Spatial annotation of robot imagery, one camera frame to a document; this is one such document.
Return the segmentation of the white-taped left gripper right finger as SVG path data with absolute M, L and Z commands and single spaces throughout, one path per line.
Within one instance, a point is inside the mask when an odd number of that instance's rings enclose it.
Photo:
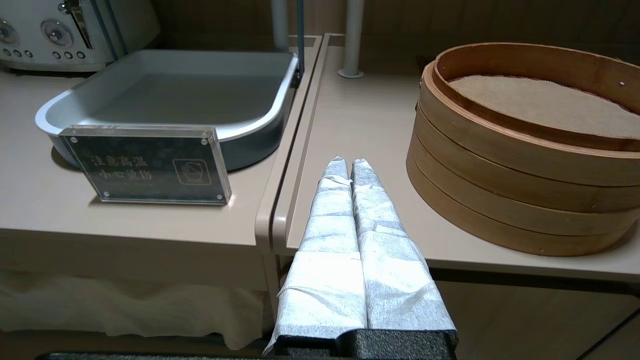
M 351 180 L 368 327 L 456 334 L 425 256 L 366 159 L 354 160 Z

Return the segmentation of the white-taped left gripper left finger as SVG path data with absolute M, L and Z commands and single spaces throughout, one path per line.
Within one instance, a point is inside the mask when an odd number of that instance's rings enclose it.
M 281 337 L 333 340 L 368 325 L 352 182 L 342 157 L 327 164 L 286 280 L 265 354 Z

